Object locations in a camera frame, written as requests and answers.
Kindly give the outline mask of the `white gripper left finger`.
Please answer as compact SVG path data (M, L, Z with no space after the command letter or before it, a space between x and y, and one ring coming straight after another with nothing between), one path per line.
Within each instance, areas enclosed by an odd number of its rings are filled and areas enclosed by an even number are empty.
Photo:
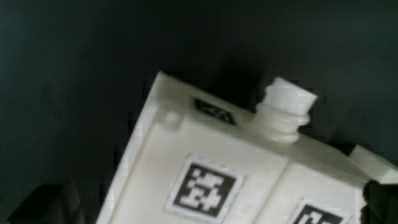
M79 187L72 180L43 184L24 199L6 224L88 224Z

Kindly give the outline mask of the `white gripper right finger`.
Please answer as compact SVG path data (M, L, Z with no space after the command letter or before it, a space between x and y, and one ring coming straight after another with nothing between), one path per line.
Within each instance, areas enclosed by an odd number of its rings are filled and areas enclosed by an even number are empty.
M398 224L398 183L372 180L363 189L361 224Z

